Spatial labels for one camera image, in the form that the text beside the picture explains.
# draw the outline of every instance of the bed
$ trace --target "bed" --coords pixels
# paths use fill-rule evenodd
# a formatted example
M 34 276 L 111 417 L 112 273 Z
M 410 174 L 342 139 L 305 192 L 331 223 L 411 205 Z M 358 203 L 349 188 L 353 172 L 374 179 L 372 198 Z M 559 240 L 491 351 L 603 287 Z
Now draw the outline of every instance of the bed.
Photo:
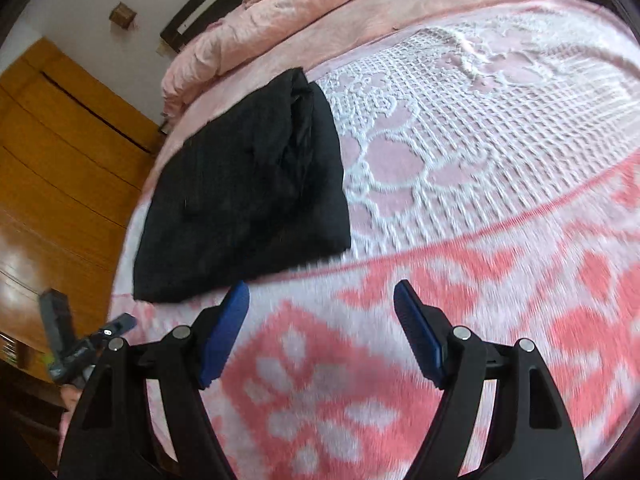
M 202 394 L 238 478 L 402 478 L 439 400 L 393 313 L 402 278 L 485 340 L 537 343 L 592 472 L 640 399 L 640 48 L 580 0 L 352 0 L 208 84 L 130 221 L 110 311 L 138 318 L 129 341 L 191 324 L 224 293 L 132 298 L 162 168 L 295 66 L 332 106 L 352 248 L 250 284 L 231 358 Z M 171 455 L 152 383 L 148 394 Z M 491 406 L 488 387 L 465 471 Z

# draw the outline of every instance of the headboard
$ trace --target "headboard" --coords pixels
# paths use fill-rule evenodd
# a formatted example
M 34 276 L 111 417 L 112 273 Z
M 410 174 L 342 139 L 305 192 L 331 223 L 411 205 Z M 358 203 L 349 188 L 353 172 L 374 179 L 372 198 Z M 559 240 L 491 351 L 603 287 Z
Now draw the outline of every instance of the headboard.
M 203 32 L 209 23 L 225 16 L 242 0 L 189 0 L 169 22 L 160 37 L 176 52 Z

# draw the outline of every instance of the blue gripper pad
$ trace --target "blue gripper pad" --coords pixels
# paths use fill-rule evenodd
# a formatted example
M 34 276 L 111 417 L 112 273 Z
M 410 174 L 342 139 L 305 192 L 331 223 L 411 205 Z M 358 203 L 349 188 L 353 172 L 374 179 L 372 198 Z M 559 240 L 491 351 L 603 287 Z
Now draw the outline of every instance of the blue gripper pad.
M 222 375 L 226 360 L 231 354 L 238 333 L 249 311 L 249 287 L 239 282 L 226 294 L 220 304 L 220 316 L 201 355 L 200 387 L 208 388 L 211 382 Z
M 394 307 L 396 316 L 409 341 L 415 360 L 425 378 L 439 388 L 444 389 L 446 374 L 442 346 L 424 318 L 416 293 L 406 280 L 402 280 L 394 289 Z

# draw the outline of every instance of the pink blanket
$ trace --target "pink blanket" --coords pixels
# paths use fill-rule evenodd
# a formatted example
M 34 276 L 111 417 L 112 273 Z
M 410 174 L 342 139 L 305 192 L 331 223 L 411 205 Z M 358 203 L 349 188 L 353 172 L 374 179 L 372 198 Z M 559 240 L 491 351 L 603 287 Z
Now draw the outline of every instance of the pink blanket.
M 591 470 L 640 399 L 640 49 L 576 0 L 355 0 L 217 81 L 131 219 L 111 305 L 139 319 L 130 341 L 190 324 L 223 294 L 133 301 L 159 171 L 291 66 L 331 103 L 354 250 L 251 284 L 230 361 L 203 393 L 238 477 L 401 478 L 439 398 L 392 310 L 401 278 L 482 338 L 537 343 Z M 465 470 L 486 437 L 485 393 Z M 171 452 L 153 383 L 149 400 Z
M 164 113 L 177 119 L 208 82 L 264 54 L 350 0 L 245 0 L 180 53 L 162 81 Z

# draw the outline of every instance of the black garment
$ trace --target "black garment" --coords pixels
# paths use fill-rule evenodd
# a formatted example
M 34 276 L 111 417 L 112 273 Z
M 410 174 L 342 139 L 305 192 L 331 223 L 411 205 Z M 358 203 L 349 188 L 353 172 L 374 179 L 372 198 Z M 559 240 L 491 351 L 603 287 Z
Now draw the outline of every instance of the black garment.
M 134 298 L 173 303 L 351 246 L 331 108 L 283 72 L 188 139 L 162 170 Z

